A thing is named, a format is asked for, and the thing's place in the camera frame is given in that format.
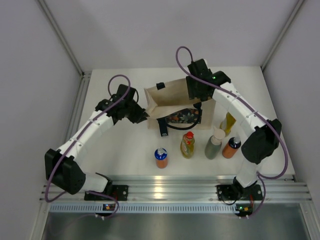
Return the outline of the green pump bottle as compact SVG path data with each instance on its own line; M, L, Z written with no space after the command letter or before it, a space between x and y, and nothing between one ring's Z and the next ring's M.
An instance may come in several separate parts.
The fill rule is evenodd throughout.
M208 139L204 150L204 154L207 159L213 160L218 155L225 137L226 134L224 130L215 126L213 127L213 134Z

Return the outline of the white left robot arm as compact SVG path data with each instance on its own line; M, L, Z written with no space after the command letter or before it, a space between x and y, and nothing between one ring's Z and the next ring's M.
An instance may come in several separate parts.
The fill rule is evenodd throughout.
M66 143L44 155L45 175L48 183L74 195L81 191L95 191L102 200L113 194L112 180L100 173L86 173L81 165L88 150L118 121L127 118L138 124L148 117L138 104L137 90L120 84L110 99L101 100L88 121Z

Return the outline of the yellow bottle red cap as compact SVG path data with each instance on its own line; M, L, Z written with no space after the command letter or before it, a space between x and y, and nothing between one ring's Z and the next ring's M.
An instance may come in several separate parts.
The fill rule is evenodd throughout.
M220 123L219 128L224 131L225 136L227 137L232 130L232 127L236 123L236 119L229 113L226 113L224 120Z
M188 131L183 135L180 143L180 151L184 158L190 159L194 155L195 138L192 131Z

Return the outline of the beige canvas tote bag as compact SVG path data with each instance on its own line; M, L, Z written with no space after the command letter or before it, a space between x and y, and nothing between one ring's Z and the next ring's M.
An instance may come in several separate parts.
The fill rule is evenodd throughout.
M184 78L160 82L156 86L144 89L148 114L147 128L160 130L158 119L176 128L192 126L197 119L195 130L209 130L212 127L216 101L212 98L201 103L199 112L196 104L200 99L189 99L187 81Z

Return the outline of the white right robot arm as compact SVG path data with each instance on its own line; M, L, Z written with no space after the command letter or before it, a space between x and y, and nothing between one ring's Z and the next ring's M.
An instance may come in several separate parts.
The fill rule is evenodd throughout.
M204 59L192 60L186 72L190 99L205 101L212 98L222 105L240 125L246 141L241 145L244 162L233 181L233 194L244 199L251 193L259 176L263 160L281 146L286 149L280 135L282 124L258 113L236 90L231 79L223 72L212 72Z

